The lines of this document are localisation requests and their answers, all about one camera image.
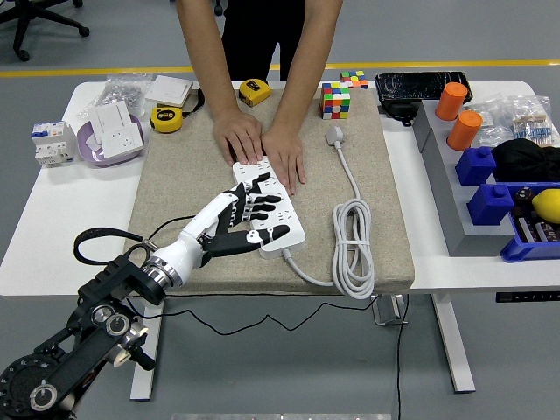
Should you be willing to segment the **person's right hand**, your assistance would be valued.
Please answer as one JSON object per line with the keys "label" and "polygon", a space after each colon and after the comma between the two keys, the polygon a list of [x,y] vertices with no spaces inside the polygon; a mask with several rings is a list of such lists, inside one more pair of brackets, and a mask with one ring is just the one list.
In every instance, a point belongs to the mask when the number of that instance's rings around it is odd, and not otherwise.
{"label": "person's right hand", "polygon": [[255,165],[263,158],[262,125],[239,109],[225,111],[214,118],[214,138],[225,162]]}

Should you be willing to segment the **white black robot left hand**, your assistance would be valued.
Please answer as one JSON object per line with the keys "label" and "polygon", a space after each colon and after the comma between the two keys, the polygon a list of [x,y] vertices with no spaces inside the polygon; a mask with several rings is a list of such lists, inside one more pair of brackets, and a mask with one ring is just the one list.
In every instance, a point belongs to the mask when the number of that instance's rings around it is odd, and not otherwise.
{"label": "white black robot left hand", "polygon": [[243,221],[265,220],[281,198],[262,193],[260,184],[270,178],[265,172],[221,192],[178,234],[171,245],[155,251],[143,272],[164,290],[177,289],[190,279],[192,271],[213,257],[239,255],[287,235],[286,225],[231,232]]}

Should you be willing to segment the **person's left hand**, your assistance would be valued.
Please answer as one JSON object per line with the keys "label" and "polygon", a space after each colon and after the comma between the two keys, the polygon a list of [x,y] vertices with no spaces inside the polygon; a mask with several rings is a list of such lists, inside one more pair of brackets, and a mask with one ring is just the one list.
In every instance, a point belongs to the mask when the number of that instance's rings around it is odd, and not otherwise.
{"label": "person's left hand", "polygon": [[262,146],[276,177],[289,195],[306,182],[304,153],[298,131],[273,123],[262,134]]}

